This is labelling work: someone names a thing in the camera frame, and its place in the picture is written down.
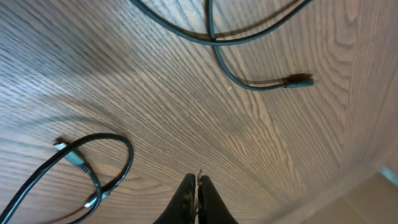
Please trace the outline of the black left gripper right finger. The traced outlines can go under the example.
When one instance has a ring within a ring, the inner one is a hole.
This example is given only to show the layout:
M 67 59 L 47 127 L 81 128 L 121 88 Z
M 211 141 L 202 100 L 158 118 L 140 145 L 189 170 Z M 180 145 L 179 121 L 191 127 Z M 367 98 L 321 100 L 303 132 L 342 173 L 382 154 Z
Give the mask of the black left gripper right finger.
M 238 224 L 207 175 L 200 177 L 198 201 L 199 224 Z

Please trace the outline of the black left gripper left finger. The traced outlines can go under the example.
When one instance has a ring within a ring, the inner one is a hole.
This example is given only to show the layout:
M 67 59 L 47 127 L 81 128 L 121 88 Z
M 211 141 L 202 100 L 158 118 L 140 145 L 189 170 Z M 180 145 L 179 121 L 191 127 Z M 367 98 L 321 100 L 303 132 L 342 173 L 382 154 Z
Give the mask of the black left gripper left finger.
M 195 175 L 187 174 L 154 224 L 193 224 L 196 217 L 195 190 Z

